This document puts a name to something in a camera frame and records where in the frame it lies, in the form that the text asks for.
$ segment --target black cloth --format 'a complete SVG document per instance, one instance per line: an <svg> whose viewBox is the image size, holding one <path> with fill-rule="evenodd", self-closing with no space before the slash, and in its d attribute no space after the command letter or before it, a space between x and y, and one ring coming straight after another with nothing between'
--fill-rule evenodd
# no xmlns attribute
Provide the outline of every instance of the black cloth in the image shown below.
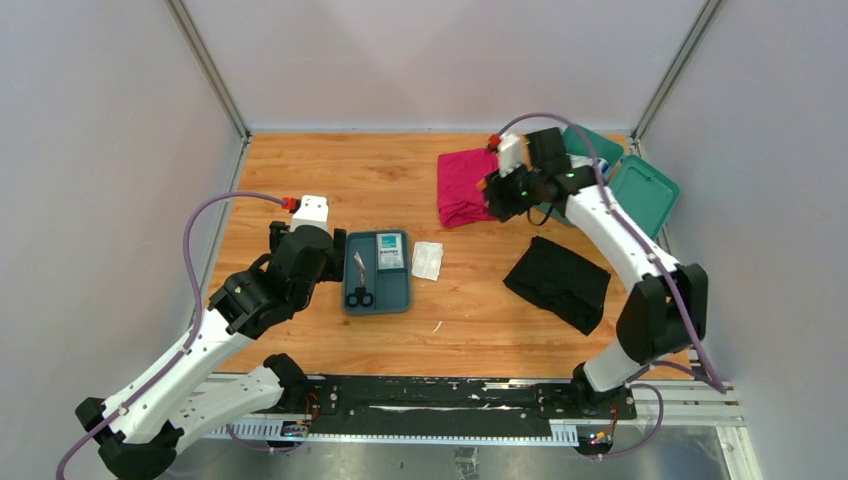
<svg viewBox="0 0 848 480"><path fill-rule="evenodd" d="M504 285L589 335L601 323L609 280L610 274L589 260L546 238L533 237Z"/></svg>

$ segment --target white wall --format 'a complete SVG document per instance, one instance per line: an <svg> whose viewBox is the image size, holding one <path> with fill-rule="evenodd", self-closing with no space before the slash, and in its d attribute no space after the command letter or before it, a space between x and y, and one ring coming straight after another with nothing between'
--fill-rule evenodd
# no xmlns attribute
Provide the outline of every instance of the white wall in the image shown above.
<svg viewBox="0 0 848 480"><path fill-rule="evenodd" d="M54 478L76 405L185 329L239 142L161 1L0 2L0 111L0 476ZM68 478L107 473L92 443Z"/></svg>
<svg viewBox="0 0 848 480"><path fill-rule="evenodd" d="M848 3L733 0L646 139L769 480L846 478Z"/></svg>
<svg viewBox="0 0 848 480"><path fill-rule="evenodd" d="M188 0L253 129L631 129L703 0Z"/></svg>

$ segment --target gray tray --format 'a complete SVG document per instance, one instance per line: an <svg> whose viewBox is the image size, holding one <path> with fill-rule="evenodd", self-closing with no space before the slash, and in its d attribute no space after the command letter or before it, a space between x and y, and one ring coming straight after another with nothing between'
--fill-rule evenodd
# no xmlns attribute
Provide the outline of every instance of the gray tray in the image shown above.
<svg viewBox="0 0 848 480"><path fill-rule="evenodd" d="M404 268L377 270L377 234L399 233L403 245ZM345 273L342 282L342 308L350 315L378 315L402 313L412 304L412 272L409 253L409 236L403 230L379 230L348 233L345 245ZM353 259L359 252L365 263L365 288L374 294L369 307L349 307L345 298L359 286L359 266Z"/></svg>

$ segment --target black cable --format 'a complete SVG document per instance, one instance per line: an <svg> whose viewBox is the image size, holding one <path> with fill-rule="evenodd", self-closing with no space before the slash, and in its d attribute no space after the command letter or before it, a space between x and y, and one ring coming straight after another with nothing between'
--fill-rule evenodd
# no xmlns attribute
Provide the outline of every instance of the black cable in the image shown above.
<svg viewBox="0 0 848 480"><path fill-rule="evenodd" d="M539 222L539 223L534 223L533 220L530 219L530 210L527 210L527 221L530 222L530 225L533 225L533 226L536 226L536 227L541 227L542 225L545 224L545 222L548 221L549 218L551 218L551 214L554 212L554 204L552 203L548 207L548 212L545 213L545 218L543 218L542 221Z"/></svg>

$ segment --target red connector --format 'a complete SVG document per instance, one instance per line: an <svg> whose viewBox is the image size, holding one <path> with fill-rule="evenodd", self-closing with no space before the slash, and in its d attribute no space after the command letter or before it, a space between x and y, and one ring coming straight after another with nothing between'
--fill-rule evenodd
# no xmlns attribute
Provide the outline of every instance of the red connector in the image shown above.
<svg viewBox="0 0 848 480"><path fill-rule="evenodd" d="M500 135L498 135L497 133L495 133L495 134L492 134L492 136L491 136L491 137L489 137L489 144L488 144L488 145L486 145L486 148L487 148L490 152L495 152L495 153L497 153L497 151L498 151L498 145L500 145L500 144L501 144L501 136L500 136Z"/></svg>
<svg viewBox="0 0 848 480"><path fill-rule="evenodd" d="M294 197L283 197L283 201L286 202L286 204L282 206L283 210L288 210L289 213L294 213L298 208L300 208L300 200Z"/></svg>

